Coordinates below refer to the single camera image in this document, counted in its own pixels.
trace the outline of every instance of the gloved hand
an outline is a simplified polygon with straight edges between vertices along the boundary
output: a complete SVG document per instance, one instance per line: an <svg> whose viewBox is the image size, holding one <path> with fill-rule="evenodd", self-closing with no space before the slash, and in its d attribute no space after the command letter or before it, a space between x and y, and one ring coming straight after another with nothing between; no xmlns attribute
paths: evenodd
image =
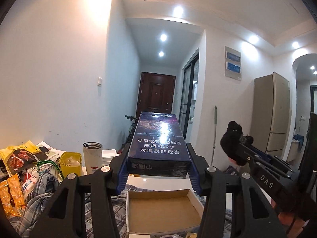
<svg viewBox="0 0 317 238"><path fill-rule="evenodd" d="M237 146L240 143L239 139L242 135L243 135L243 132L242 132L241 125L237 124L235 121L231 121L228 124L226 133L223 135L220 141L220 145L222 149L224 150L224 152L226 153L226 155L230 159L234 160L234 162L239 166L244 166L247 163L246 160L240 158L236 154ZM253 142L253 138L252 139L251 138L252 137L247 138L247 140L249 140L250 142Z"/></svg>

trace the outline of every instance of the metal bolt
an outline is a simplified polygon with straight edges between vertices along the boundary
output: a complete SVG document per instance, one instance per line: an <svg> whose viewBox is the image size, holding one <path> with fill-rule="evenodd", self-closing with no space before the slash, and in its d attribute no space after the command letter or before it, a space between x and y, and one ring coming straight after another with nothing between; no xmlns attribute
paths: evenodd
<svg viewBox="0 0 317 238"><path fill-rule="evenodd" d="M76 175L75 175L74 173L70 173L70 174L67 176L67 178L70 179L70 180L74 179L75 177L76 177Z"/></svg>
<svg viewBox="0 0 317 238"><path fill-rule="evenodd" d="M110 166L103 166L103 167L101 168L101 171L103 171L104 173L105 173L105 172L109 172L109 171L110 171Z"/></svg>
<svg viewBox="0 0 317 238"><path fill-rule="evenodd" d="M243 174L242 174L242 177L243 177L244 179L250 179L250 178L251 178L251 175L250 175L249 173L243 173Z"/></svg>
<svg viewBox="0 0 317 238"><path fill-rule="evenodd" d="M215 168L214 166L207 167L208 172L214 173L216 170L217 170L217 168Z"/></svg>

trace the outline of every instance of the open cardboard tray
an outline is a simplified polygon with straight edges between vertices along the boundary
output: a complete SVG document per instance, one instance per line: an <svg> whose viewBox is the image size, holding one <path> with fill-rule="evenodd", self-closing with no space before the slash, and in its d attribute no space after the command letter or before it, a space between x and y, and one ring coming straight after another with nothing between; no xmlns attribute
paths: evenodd
<svg viewBox="0 0 317 238"><path fill-rule="evenodd" d="M204 206L192 190L133 192L126 198L128 234L151 238L197 232Z"/></svg>

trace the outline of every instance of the orange snack package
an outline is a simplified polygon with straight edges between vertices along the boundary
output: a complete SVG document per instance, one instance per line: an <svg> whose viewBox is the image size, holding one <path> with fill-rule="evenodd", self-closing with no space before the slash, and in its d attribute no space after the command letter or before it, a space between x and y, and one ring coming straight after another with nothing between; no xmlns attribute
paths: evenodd
<svg viewBox="0 0 317 238"><path fill-rule="evenodd" d="M16 210L18 211L18 214L21 216L25 208L25 203L23 199L23 194L22 194L18 174L15 174L14 176L9 177L7 181L10 187L10 193L13 198L14 205L16 207Z"/></svg>
<svg viewBox="0 0 317 238"><path fill-rule="evenodd" d="M14 211L10 203L11 196L8 191L8 182L6 180L0 183L0 198L7 218L17 216L17 213Z"/></svg>

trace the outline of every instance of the white tumbler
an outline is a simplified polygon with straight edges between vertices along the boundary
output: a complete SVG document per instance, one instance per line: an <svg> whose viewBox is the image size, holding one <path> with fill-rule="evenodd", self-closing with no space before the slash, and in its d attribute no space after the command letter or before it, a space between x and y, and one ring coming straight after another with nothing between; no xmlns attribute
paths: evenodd
<svg viewBox="0 0 317 238"><path fill-rule="evenodd" d="M102 165L102 145L96 142L83 144L84 158L87 174L93 174Z"/></svg>

